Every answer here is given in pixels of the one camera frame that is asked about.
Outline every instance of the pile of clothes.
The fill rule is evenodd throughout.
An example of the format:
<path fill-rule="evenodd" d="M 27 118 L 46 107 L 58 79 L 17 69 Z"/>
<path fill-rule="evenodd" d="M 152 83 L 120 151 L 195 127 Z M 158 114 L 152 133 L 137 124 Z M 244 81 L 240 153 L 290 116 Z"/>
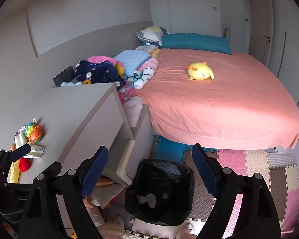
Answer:
<path fill-rule="evenodd" d="M 75 67 L 77 84 L 113 82 L 118 90 L 122 105 L 133 95 L 134 88 L 142 89 L 153 77 L 160 53 L 158 46 L 139 46 L 125 50 L 114 58 L 92 56 L 82 60 Z"/>

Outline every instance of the trash bin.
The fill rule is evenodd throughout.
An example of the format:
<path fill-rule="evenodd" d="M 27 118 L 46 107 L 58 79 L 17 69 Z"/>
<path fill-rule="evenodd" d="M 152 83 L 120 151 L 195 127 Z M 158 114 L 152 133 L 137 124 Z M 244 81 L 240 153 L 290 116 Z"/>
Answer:
<path fill-rule="evenodd" d="M 192 210 L 194 173 L 172 161 L 145 159 L 126 189 L 125 209 L 146 223 L 177 226 Z"/>

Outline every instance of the silver screw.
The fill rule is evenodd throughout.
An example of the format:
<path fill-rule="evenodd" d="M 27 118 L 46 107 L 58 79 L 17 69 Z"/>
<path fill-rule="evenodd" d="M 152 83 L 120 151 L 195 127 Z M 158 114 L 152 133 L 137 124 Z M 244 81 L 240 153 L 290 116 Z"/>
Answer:
<path fill-rule="evenodd" d="M 43 178 L 44 178 L 44 174 L 42 174 L 42 173 L 37 176 L 37 179 L 39 181 L 43 180 Z"/>
<path fill-rule="evenodd" d="M 255 173 L 255 177 L 258 179 L 258 180 L 261 180 L 262 179 L 262 175 L 258 172 Z"/>
<path fill-rule="evenodd" d="M 75 175 L 76 173 L 77 173 L 77 170 L 75 170 L 75 169 L 68 170 L 68 174 L 70 176 Z"/>
<path fill-rule="evenodd" d="M 222 171 L 226 174 L 231 174 L 231 169 L 230 168 L 225 167 L 224 169 L 222 169 Z"/>

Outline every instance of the red ball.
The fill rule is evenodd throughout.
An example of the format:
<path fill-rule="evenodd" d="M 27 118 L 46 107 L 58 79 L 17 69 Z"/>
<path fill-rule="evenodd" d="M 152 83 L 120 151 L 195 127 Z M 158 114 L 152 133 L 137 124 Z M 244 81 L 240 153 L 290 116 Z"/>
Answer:
<path fill-rule="evenodd" d="M 31 162 L 27 158 L 22 157 L 19 162 L 20 171 L 25 172 L 29 170 L 30 167 L 31 167 Z"/>

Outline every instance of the bed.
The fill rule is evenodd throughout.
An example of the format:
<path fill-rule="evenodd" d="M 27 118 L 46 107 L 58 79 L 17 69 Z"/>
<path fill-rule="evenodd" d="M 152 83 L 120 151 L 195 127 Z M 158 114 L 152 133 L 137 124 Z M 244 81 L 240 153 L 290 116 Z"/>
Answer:
<path fill-rule="evenodd" d="M 282 83 L 244 53 L 162 49 L 153 79 L 135 96 L 165 138 L 221 149 L 294 148 L 299 110 Z M 186 66 L 207 62 L 215 79 L 189 80 Z"/>

